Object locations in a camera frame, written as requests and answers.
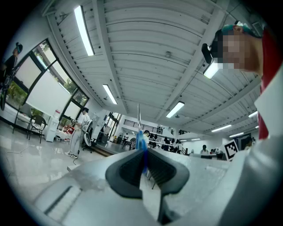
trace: red object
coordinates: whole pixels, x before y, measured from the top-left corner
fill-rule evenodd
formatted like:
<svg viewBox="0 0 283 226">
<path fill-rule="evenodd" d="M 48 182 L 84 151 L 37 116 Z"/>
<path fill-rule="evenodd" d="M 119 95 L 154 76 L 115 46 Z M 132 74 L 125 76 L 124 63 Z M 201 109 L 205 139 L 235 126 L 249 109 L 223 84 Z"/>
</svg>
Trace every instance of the red object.
<svg viewBox="0 0 283 226">
<path fill-rule="evenodd" d="M 269 34 L 269 32 L 264 29 L 262 37 L 262 48 L 263 48 L 263 76 L 260 87 L 260 94 L 266 89 L 269 85 L 275 74 L 277 73 L 281 63 L 282 63 L 282 54 L 277 46 L 276 42 Z M 258 114 L 258 125 L 259 125 L 259 139 L 265 139 L 268 137 L 268 130 L 264 123 L 263 118 Z"/>
</svg>

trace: large window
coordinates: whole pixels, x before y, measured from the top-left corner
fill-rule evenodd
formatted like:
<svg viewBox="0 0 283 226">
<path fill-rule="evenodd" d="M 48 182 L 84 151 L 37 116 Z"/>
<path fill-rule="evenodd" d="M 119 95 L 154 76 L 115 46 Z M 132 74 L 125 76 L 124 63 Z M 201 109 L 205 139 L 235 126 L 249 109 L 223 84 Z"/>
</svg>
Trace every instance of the large window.
<svg viewBox="0 0 283 226">
<path fill-rule="evenodd" d="M 19 87 L 18 84 L 12 81 L 7 92 L 6 102 L 14 108 L 19 109 L 26 97 L 27 93 Z"/>
<path fill-rule="evenodd" d="M 77 88 L 61 114 L 58 129 L 62 129 L 64 126 L 70 126 L 72 119 L 78 119 L 81 109 L 87 101 L 88 97 Z"/>
<path fill-rule="evenodd" d="M 47 40 L 31 50 L 17 67 L 19 69 L 7 92 L 7 104 L 19 109 L 27 103 L 32 106 L 33 114 L 46 119 L 53 115 L 53 108 L 60 107 L 62 116 L 66 112 L 68 120 L 79 115 L 88 97 L 73 82 Z"/>
</svg>

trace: window frame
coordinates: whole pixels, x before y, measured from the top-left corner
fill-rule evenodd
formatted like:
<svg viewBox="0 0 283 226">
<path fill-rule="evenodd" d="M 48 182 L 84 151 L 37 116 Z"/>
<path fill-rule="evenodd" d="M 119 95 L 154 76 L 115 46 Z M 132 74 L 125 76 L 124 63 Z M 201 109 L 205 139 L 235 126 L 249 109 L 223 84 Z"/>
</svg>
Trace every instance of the window frame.
<svg viewBox="0 0 283 226">
<path fill-rule="evenodd" d="M 49 46 L 49 48 L 50 48 L 52 54 L 53 54 L 54 57 L 55 57 L 55 60 L 54 60 L 52 63 L 50 63 L 50 65 L 47 66 L 46 69 L 43 67 L 43 65 L 40 63 L 40 61 L 37 59 L 35 53 L 33 52 L 33 50 L 34 50 L 37 46 L 39 46 L 40 44 L 42 44 L 42 43 L 45 42 L 45 41 L 47 42 L 47 44 L 48 44 L 48 46 Z M 75 81 L 72 79 L 72 77 L 71 77 L 71 76 L 69 75 L 69 73 L 66 71 L 66 69 L 63 67 L 63 65 L 62 65 L 62 63 L 60 62 L 59 58 L 58 58 L 57 55 L 55 54 L 55 52 L 54 52 L 54 50 L 53 50 L 53 48 L 52 48 L 50 42 L 48 41 L 48 38 L 44 39 L 43 41 L 41 41 L 40 43 L 38 43 L 35 47 L 33 47 L 33 48 L 21 59 L 21 61 L 16 65 L 16 67 L 20 67 L 28 57 L 30 57 L 30 58 L 32 59 L 32 61 L 33 61 L 33 62 L 35 63 L 35 65 L 39 68 L 39 70 L 41 71 L 41 73 L 37 76 L 37 78 L 34 80 L 34 82 L 32 83 L 32 85 L 30 86 L 29 89 L 23 84 L 23 82 L 21 82 L 18 78 L 14 77 L 13 81 L 27 94 L 27 96 L 26 96 L 24 102 L 22 103 L 22 105 L 24 105 L 24 104 L 26 103 L 26 101 L 27 101 L 27 99 L 28 99 L 30 93 L 32 92 L 33 88 L 35 87 L 35 85 L 37 84 L 37 82 L 40 80 L 40 78 L 44 75 L 44 73 L 45 73 L 55 62 L 58 62 L 58 63 L 59 63 L 59 65 L 60 65 L 61 68 L 64 70 L 64 72 L 66 73 L 66 75 L 68 76 L 68 78 L 72 81 L 72 83 L 74 83 L 74 84 L 76 85 L 76 88 L 75 88 L 75 90 L 73 91 L 73 93 L 71 94 L 71 98 L 70 98 L 70 100 L 67 102 L 67 104 L 66 104 L 66 106 L 65 106 L 65 108 L 64 108 L 64 110 L 63 110 L 63 112 L 62 112 L 62 114 L 61 114 L 61 116 L 63 116 L 63 113 L 65 112 L 65 110 L 66 110 L 67 107 L 69 106 L 69 104 L 70 104 L 70 102 L 72 101 L 73 96 L 74 96 L 74 94 L 77 92 L 77 90 L 80 90 L 81 93 L 84 94 L 84 95 L 87 97 L 87 101 L 85 102 L 84 106 L 86 105 L 86 103 L 87 103 L 88 100 L 89 100 L 89 97 L 79 88 L 79 86 L 75 83 Z M 78 106 L 81 107 L 81 108 L 84 107 L 84 106 L 80 105 L 80 104 L 79 104 L 77 101 L 75 101 L 75 100 L 72 101 L 72 102 L 73 102 L 74 104 L 78 105 Z M 13 105 L 11 105 L 11 104 L 8 103 L 8 102 L 6 102 L 6 104 L 8 104 L 10 107 L 14 108 L 15 110 L 19 110 L 20 106 L 22 106 L 22 105 L 20 105 L 19 108 L 16 108 L 16 107 L 14 107 Z"/>
</svg>

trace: ceiling beam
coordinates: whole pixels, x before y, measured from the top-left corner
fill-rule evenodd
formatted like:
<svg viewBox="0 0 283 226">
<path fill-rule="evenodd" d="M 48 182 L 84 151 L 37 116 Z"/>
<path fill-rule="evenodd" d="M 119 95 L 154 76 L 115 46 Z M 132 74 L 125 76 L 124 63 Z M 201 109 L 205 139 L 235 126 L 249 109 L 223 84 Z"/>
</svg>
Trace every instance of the ceiling beam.
<svg viewBox="0 0 283 226">
<path fill-rule="evenodd" d="M 115 87 L 118 98 L 123 98 L 122 89 L 118 81 L 118 76 L 116 73 L 116 68 L 114 65 L 114 61 L 110 49 L 109 38 L 106 28 L 105 13 L 104 13 L 104 3 L 103 0 L 92 0 L 92 4 L 93 4 L 94 20 L 96 22 L 97 34 L 100 42 L 100 47 L 102 49 L 106 61 L 106 67 L 109 70 L 109 75 L 110 78 L 112 79 L 112 83 Z M 125 113 L 127 114 L 126 104 L 124 102 L 121 103 Z"/>
<path fill-rule="evenodd" d="M 225 110 L 226 108 L 229 108 L 231 105 L 234 105 L 238 103 L 242 98 L 244 98 L 246 95 L 248 95 L 250 92 L 252 92 L 255 88 L 257 88 L 261 83 L 261 79 L 259 76 L 257 76 L 249 85 L 247 85 L 244 89 L 242 89 L 238 94 L 233 96 L 230 100 L 226 101 L 224 104 L 220 105 L 218 108 L 210 111 L 209 113 L 201 116 L 198 118 L 198 120 L 204 120 L 211 116 L 214 116 L 215 114 Z M 197 123 L 197 121 L 192 121 L 187 124 L 184 124 L 184 126 L 192 126 L 193 124 Z"/>
<path fill-rule="evenodd" d="M 226 0 L 218 0 L 217 1 L 218 5 L 220 5 L 223 9 L 227 9 L 229 5 L 229 1 Z M 156 120 L 159 120 L 162 115 L 165 113 L 165 111 L 174 103 L 174 101 L 180 96 L 182 91 L 185 89 L 187 83 L 191 79 L 191 77 L 195 74 L 195 70 L 200 64 L 200 61 L 203 58 L 203 54 L 201 51 L 203 43 L 208 43 L 210 44 L 213 41 L 215 32 L 219 29 L 220 24 L 225 16 L 225 13 L 221 11 L 218 8 L 214 8 L 212 17 L 210 19 L 210 22 L 207 25 L 207 29 L 203 35 L 203 38 L 201 42 L 198 45 L 198 48 L 196 49 L 194 56 L 192 57 L 190 64 L 188 65 L 186 71 L 184 72 L 181 80 L 175 87 L 174 91 L 171 93 L 170 98 L 168 101 L 165 103 L 163 110 L 161 110 L 156 117 Z"/>
<path fill-rule="evenodd" d="M 230 135 L 237 134 L 237 133 L 240 133 L 240 132 L 245 132 L 245 131 L 248 131 L 252 128 L 255 128 L 257 125 L 258 125 L 258 123 L 254 122 L 254 123 L 251 123 L 250 125 L 244 126 L 242 128 L 236 129 L 234 131 L 230 131 L 230 132 L 228 132 L 228 134 L 230 136 Z"/>
<path fill-rule="evenodd" d="M 87 81 L 84 79 L 83 75 L 81 74 L 80 70 L 76 66 L 74 60 L 71 57 L 71 54 L 69 53 L 67 46 L 64 43 L 64 40 L 62 38 L 62 35 L 60 33 L 59 27 L 57 25 L 55 14 L 50 14 L 47 16 L 47 20 L 49 23 L 49 26 L 51 28 L 52 34 L 59 46 L 59 49 L 62 52 L 63 57 L 67 61 L 67 64 L 70 66 L 76 77 L 79 79 L 79 81 L 82 83 L 82 85 L 87 89 L 87 91 L 93 96 L 93 98 L 100 104 L 100 106 L 104 107 L 104 104 L 101 100 L 99 100 L 99 97 L 94 93 L 90 85 L 87 83 Z"/>
</svg>

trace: white ceiling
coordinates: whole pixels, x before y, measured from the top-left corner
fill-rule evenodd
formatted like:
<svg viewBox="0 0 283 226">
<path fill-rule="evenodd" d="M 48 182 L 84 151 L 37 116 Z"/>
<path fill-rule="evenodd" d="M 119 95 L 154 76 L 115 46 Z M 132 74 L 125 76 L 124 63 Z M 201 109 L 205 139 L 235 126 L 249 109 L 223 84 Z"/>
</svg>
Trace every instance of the white ceiling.
<svg viewBox="0 0 283 226">
<path fill-rule="evenodd" d="M 203 42 L 210 43 L 224 23 L 235 21 L 210 0 L 105 0 L 58 1 L 55 15 L 67 52 L 102 107 L 136 117 L 141 104 L 143 119 L 210 134 L 211 129 L 232 124 L 231 134 L 250 129 L 257 118 L 260 79 L 253 73 L 219 70 L 212 79 L 202 72 Z M 232 11 L 238 2 L 218 0 Z M 87 56 L 73 9 L 83 5 L 94 56 Z M 102 85 L 108 84 L 118 105 L 113 105 Z M 166 118 L 178 101 L 185 106 L 180 118 Z"/>
</svg>

